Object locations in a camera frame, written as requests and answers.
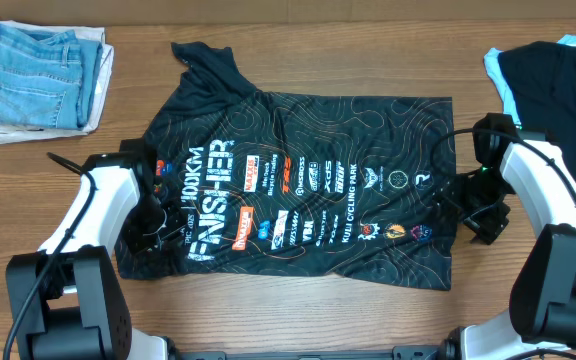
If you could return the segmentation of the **black cycling jersey orange lines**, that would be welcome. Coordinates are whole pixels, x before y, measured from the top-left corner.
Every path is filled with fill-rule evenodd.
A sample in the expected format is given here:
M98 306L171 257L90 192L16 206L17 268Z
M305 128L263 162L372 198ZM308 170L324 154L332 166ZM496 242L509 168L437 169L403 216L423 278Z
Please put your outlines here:
M229 48L173 44L179 86L144 134L168 213L115 249L120 275L339 276L447 291L457 223L433 195L456 170L448 97L269 92Z

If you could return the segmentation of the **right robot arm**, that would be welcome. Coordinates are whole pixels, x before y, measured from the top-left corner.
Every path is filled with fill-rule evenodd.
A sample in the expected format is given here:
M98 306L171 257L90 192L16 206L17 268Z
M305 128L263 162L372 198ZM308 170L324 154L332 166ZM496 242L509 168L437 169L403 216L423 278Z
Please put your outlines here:
M576 359L576 182L546 131L527 131L489 113L468 134L481 167L452 174L433 194L440 214L476 240L494 242L508 224L504 198L516 195L535 234L509 306L479 325L457 328L438 359Z

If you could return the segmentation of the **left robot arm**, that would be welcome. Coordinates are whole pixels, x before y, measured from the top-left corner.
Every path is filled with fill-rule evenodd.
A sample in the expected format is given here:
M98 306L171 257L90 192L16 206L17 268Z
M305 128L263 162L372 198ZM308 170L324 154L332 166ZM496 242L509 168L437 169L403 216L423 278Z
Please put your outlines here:
M111 263L117 243L131 255L151 255L187 222L156 195L155 149L137 138L82 165L51 158L79 175L80 189L53 235L6 267L13 323L4 358L180 358L171 339L133 327Z

